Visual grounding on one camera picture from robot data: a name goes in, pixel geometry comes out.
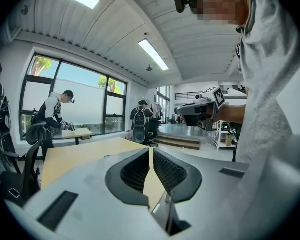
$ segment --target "wooden desk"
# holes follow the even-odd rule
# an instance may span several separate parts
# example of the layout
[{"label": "wooden desk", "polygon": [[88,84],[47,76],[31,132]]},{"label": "wooden desk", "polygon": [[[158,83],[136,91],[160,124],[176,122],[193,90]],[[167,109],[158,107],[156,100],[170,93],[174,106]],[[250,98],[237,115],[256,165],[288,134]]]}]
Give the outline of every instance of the wooden desk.
[{"label": "wooden desk", "polygon": [[75,139],[75,144],[79,145],[79,138],[91,136],[93,133],[89,131],[87,128],[79,128],[75,129],[75,131],[71,130],[63,130],[62,131],[62,139]]},{"label": "wooden desk", "polygon": [[[124,138],[111,138],[94,143],[49,148],[43,166],[42,188],[46,188],[56,179],[73,168],[97,161],[107,155],[149,148]],[[150,147],[150,170],[145,179],[143,193],[149,198],[152,212],[165,193],[165,188],[154,170],[154,149]]]}]

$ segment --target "window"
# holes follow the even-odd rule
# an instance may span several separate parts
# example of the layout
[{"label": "window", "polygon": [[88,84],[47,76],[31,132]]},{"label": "window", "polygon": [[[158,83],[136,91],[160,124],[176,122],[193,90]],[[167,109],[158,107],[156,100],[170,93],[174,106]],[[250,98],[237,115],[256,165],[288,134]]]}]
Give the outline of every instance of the window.
[{"label": "window", "polygon": [[112,78],[109,79],[108,92],[120,95],[126,95],[126,84]]},{"label": "window", "polygon": [[77,128],[88,126],[94,134],[102,134],[105,88],[99,87],[101,78],[106,77],[76,65],[61,63],[53,91],[62,94],[71,90],[75,100],[73,104],[62,104],[64,121],[73,123]]},{"label": "window", "polygon": [[166,124],[170,115],[170,86],[157,88],[156,102],[162,107],[162,124]]},{"label": "window", "polygon": [[[62,118],[94,135],[125,130],[127,84],[62,59],[35,54],[25,76],[20,99],[19,129],[25,139],[33,110],[38,111],[52,92],[71,90],[74,103],[62,104]],[[52,135],[61,139],[62,131]]]},{"label": "window", "polygon": [[34,56],[27,74],[35,77],[53,79],[57,72],[58,65],[58,60],[43,56]]}]

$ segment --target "ceiling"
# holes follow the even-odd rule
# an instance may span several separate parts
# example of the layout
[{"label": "ceiling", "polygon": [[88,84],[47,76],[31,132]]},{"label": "ceiling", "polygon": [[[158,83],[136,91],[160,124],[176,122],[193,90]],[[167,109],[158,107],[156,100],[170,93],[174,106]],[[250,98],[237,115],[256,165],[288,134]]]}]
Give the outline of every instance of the ceiling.
[{"label": "ceiling", "polygon": [[[73,0],[23,0],[8,26],[79,47],[149,86],[226,80],[240,39],[234,26],[198,21],[189,9],[177,13],[174,0],[101,0],[94,9]],[[169,70],[138,45],[144,38]]]}]

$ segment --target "floor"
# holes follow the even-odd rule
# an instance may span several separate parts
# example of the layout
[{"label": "floor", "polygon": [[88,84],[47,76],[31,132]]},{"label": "floor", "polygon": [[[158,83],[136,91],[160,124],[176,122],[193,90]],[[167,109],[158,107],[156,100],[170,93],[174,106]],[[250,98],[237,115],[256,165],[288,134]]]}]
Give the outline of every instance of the floor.
[{"label": "floor", "polygon": [[232,161],[234,149],[220,148],[218,151],[217,147],[214,145],[214,139],[206,131],[198,127],[186,126],[182,123],[163,124],[162,126],[160,126],[159,131],[162,134],[199,139],[201,142],[200,150],[181,148],[164,144],[159,144],[159,148],[182,152],[201,158],[229,162]]},{"label": "floor", "polygon": [[206,131],[200,129],[199,127],[186,126],[183,123],[177,124],[162,124],[159,127],[159,131],[163,134],[172,134],[175,136],[184,136],[184,137],[207,137],[208,134]]}]

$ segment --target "window frame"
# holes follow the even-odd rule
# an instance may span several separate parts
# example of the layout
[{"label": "window frame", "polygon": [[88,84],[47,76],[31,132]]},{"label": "window frame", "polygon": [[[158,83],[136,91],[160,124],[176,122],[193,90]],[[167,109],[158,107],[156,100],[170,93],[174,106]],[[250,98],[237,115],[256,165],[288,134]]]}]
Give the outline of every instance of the window frame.
[{"label": "window frame", "polygon": [[[51,60],[59,62],[58,66],[57,66],[57,69],[55,71],[55,74],[54,74],[54,78],[34,76],[34,75],[28,74],[28,72],[30,70],[30,66],[32,65],[32,61],[34,60],[35,57],[43,57],[43,58],[47,58],[47,59],[51,59]],[[59,73],[59,70],[60,70],[60,67],[61,67],[62,63],[69,64],[69,65],[81,68],[83,70],[88,70],[88,71],[91,71],[93,73],[99,74],[103,77],[106,77],[106,84],[105,84],[105,88],[104,88],[104,99],[103,99],[103,118],[102,118],[101,133],[94,133],[91,136],[100,136],[100,135],[107,135],[107,134],[114,134],[114,133],[124,132],[126,130],[125,129],[126,128],[125,127],[126,126],[126,102],[127,102],[128,82],[117,79],[116,77],[113,77],[109,74],[104,74],[104,73],[101,73],[97,70],[93,70],[91,68],[79,65],[77,63],[73,63],[71,61],[64,60],[62,58],[56,58],[56,57],[47,56],[47,55],[35,52],[32,56],[30,64],[27,67],[25,77],[24,77],[24,80],[23,80],[23,83],[22,83],[22,88],[21,88],[21,96],[20,96],[20,100],[19,100],[19,113],[18,113],[19,114],[20,140],[21,141],[26,140],[25,136],[23,136],[22,116],[33,114],[33,111],[23,110],[24,96],[25,96],[25,90],[26,90],[27,83],[28,82],[33,82],[33,83],[38,83],[38,84],[49,84],[50,85],[49,96],[50,96],[50,94],[54,91],[56,80],[57,80],[58,73]],[[118,81],[120,83],[125,84],[125,87],[124,87],[125,95],[121,95],[121,94],[117,94],[117,93],[113,93],[113,92],[108,91],[109,79],[113,79],[115,81]],[[123,112],[122,112],[122,115],[113,115],[113,114],[109,115],[109,114],[106,114],[108,96],[123,99]],[[106,118],[122,118],[122,130],[106,133]],[[53,139],[54,140],[62,140],[62,137],[61,136],[55,136]]]}]

